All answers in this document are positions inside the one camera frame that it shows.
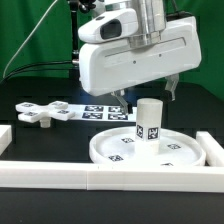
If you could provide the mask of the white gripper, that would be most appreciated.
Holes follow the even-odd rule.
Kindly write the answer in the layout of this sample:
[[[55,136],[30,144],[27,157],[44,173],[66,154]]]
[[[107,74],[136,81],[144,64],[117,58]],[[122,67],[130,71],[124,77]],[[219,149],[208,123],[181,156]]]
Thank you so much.
[[[201,49],[194,16],[169,21],[159,43],[131,49],[127,39],[84,44],[79,53],[83,89],[100,96],[111,93],[128,114],[122,89],[166,77],[165,90],[175,99],[178,73],[197,68]]]

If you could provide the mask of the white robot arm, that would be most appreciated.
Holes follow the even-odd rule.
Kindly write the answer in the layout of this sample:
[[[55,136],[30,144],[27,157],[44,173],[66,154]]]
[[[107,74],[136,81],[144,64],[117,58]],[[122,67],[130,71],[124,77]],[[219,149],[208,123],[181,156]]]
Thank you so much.
[[[201,62],[193,15],[167,15],[163,0],[105,0],[105,12],[78,30],[84,42],[79,53],[80,81],[92,96],[112,94],[122,112],[132,106],[124,90],[166,78],[173,92],[179,74]]]

